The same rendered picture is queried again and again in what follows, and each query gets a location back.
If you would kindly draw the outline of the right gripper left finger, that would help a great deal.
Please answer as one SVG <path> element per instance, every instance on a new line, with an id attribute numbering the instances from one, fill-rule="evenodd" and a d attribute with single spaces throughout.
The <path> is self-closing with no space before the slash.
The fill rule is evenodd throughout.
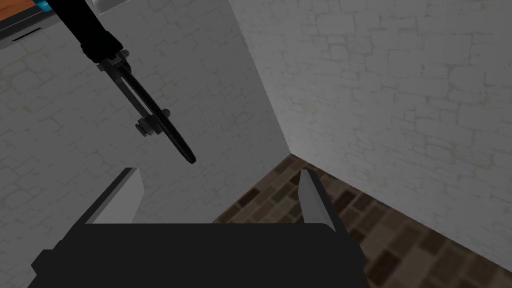
<path id="1" fill-rule="evenodd" d="M 82 214 L 77 224 L 131 224 L 144 196 L 139 168 L 127 167 Z"/>

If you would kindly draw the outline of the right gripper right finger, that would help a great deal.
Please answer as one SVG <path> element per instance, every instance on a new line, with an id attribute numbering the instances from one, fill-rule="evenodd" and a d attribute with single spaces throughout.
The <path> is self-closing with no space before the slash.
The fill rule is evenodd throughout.
<path id="1" fill-rule="evenodd" d="M 305 168 L 300 171 L 297 194 L 305 223 L 325 224 L 335 232 L 347 232 L 314 170 Z"/>

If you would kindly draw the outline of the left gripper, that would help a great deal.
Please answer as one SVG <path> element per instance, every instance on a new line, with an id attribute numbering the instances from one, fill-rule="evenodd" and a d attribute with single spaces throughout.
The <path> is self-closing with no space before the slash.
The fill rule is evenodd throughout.
<path id="1" fill-rule="evenodd" d="M 115 55 L 100 61 L 96 66 L 99 70 L 108 74 L 127 100 L 141 115 L 135 127 L 142 136 L 165 134 L 181 156 L 190 164 L 194 164 L 196 157 L 184 138 L 169 120 L 170 111 L 159 107 L 149 92 L 133 76 L 131 66 L 127 60 L 129 55 L 128 50 L 121 50 Z"/>

